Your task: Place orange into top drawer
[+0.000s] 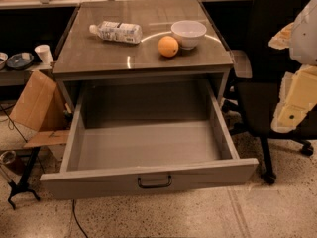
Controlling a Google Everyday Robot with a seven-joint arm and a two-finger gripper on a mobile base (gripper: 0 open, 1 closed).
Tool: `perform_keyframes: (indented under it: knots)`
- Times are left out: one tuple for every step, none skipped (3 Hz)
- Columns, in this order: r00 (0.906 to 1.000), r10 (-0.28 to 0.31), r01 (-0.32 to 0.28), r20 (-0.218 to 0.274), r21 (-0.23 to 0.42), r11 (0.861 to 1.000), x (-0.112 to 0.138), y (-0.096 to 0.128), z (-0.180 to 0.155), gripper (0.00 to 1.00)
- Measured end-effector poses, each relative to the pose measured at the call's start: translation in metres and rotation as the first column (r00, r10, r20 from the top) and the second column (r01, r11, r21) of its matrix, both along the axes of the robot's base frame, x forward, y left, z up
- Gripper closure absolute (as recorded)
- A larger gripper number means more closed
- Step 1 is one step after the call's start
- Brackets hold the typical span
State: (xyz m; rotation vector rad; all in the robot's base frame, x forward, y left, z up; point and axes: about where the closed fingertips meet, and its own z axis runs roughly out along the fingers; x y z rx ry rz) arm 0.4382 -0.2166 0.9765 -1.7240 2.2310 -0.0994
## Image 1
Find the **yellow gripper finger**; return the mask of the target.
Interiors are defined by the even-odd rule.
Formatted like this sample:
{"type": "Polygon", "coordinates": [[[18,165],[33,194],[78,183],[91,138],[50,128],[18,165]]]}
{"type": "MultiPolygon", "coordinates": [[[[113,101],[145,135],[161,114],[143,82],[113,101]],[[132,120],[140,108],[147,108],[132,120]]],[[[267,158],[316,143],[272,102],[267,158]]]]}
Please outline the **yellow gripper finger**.
{"type": "Polygon", "coordinates": [[[278,31],[268,42],[271,48],[277,50],[288,49],[292,33],[293,23],[289,23],[278,31]]]}
{"type": "Polygon", "coordinates": [[[279,90],[271,129],[277,133],[294,130],[317,104],[317,67],[303,65],[296,73],[287,72],[279,90]]]}

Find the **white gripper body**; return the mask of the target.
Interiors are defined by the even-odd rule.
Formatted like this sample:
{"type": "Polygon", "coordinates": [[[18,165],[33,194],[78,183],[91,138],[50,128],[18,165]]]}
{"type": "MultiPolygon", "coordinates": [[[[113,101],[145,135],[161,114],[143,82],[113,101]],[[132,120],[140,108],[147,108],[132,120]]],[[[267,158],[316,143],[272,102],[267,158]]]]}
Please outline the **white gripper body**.
{"type": "Polygon", "coordinates": [[[289,54],[301,64],[317,64],[317,0],[310,0],[294,20],[289,54]]]}

